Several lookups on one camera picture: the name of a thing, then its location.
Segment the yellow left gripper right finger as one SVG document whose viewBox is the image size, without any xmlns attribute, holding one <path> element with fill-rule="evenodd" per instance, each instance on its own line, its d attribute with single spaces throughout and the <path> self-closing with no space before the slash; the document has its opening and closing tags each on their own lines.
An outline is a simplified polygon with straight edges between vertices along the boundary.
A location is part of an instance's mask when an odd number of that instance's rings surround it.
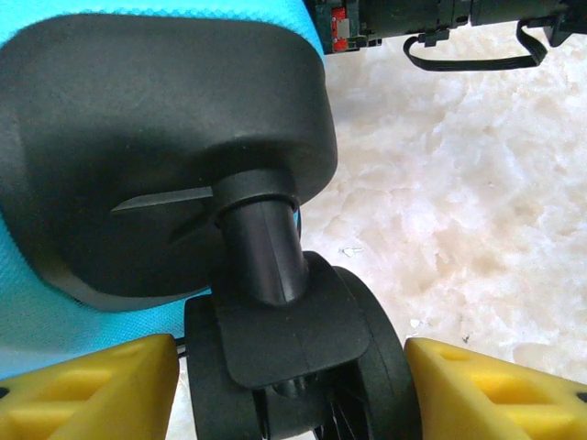
<svg viewBox="0 0 587 440">
<path fill-rule="evenodd" d="M 427 338 L 404 352 L 425 439 L 583 439 L 586 387 Z"/>
</svg>

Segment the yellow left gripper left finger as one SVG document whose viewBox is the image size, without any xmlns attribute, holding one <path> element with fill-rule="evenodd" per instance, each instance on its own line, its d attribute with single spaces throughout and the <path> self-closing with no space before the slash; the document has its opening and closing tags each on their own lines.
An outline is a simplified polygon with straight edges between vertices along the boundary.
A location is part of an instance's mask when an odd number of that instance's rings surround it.
<svg viewBox="0 0 587 440">
<path fill-rule="evenodd" d="M 4 379 L 4 439 L 163 439 L 179 375 L 174 338 L 150 335 Z"/>
</svg>

